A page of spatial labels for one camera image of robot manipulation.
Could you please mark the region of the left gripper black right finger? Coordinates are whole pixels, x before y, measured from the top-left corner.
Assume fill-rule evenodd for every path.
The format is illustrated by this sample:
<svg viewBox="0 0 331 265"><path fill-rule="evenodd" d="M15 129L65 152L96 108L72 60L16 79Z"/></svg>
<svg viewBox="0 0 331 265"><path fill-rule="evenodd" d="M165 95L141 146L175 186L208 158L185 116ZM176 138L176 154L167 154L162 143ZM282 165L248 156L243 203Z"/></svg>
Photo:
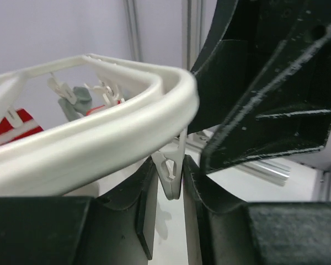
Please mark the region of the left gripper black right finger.
<svg viewBox="0 0 331 265"><path fill-rule="evenodd" d="M248 203L183 162L189 264L331 264L331 202Z"/></svg>

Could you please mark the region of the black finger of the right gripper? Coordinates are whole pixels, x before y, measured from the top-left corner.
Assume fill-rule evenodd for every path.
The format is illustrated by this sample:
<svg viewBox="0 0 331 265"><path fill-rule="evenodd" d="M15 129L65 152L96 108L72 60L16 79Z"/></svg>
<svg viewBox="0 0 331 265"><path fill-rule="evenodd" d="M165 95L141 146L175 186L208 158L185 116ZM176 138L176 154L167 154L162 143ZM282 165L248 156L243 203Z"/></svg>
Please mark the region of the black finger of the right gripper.
<svg viewBox="0 0 331 265"><path fill-rule="evenodd" d="M189 132L223 123L300 15L331 15L331 1L217 2L191 70L200 106Z"/></svg>
<svg viewBox="0 0 331 265"><path fill-rule="evenodd" d="M212 173L322 150L331 130L331 15L300 15L202 151Z"/></svg>

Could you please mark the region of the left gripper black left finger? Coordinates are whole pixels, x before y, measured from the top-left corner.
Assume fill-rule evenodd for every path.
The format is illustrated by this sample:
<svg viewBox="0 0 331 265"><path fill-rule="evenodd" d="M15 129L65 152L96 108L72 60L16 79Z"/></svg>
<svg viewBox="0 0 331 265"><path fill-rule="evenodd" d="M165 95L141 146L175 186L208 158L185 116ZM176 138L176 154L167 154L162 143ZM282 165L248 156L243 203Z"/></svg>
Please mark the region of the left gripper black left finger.
<svg viewBox="0 0 331 265"><path fill-rule="evenodd" d="M152 159L93 197L0 197L0 264L147 264L158 176Z"/></svg>

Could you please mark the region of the white hanger clip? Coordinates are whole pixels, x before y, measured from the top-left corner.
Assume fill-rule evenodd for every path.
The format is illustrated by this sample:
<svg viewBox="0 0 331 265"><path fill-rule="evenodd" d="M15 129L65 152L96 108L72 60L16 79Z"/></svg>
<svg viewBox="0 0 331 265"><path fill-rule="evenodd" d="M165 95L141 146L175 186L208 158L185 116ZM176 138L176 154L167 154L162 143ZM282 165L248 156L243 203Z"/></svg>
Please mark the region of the white hanger clip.
<svg viewBox="0 0 331 265"><path fill-rule="evenodd" d="M157 151L151 155L168 200L180 198L187 128L179 135L178 147L170 151Z"/></svg>

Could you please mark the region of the white plastic clip hanger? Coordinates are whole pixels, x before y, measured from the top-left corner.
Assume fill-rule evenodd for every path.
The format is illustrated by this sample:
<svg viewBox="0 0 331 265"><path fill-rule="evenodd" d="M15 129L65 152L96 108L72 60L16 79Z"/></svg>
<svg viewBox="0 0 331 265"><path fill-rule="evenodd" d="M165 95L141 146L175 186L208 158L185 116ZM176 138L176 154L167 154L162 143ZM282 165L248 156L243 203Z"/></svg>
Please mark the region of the white plastic clip hanger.
<svg viewBox="0 0 331 265"><path fill-rule="evenodd" d="M125 103L0 146L0 197L64 195L184 136L199 107L187 70L78 55L0 75L0 120L32 78L88 65L134 92Z"/></svg>

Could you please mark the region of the grey sock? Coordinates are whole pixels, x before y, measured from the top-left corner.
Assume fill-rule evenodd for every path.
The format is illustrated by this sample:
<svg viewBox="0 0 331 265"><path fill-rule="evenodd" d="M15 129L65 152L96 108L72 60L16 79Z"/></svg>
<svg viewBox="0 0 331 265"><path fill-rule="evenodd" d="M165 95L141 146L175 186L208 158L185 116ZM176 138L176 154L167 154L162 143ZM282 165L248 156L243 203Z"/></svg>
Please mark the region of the grey sock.
<svg viewBox="0 0 331 265"><path fill-rule="evenodd" d="M68 121L80 119L86 116L92 108L92 97L85 87L74 87L73 93L77 98L75 104L70 103L66 98L60 98L58 104L61 107Z"/></svg>
<svg viewBox="0 0 331 265"><path fill-rule="evenodd" d="M104 105L100 105L98 107L94 107L92 109L90 109L89 111L86 112L86 116L107 110L111 107L114 107L116 105L122 104L124 101L123 100L117 100L116 102L112 102L112 103L106 103Z"/></svg>

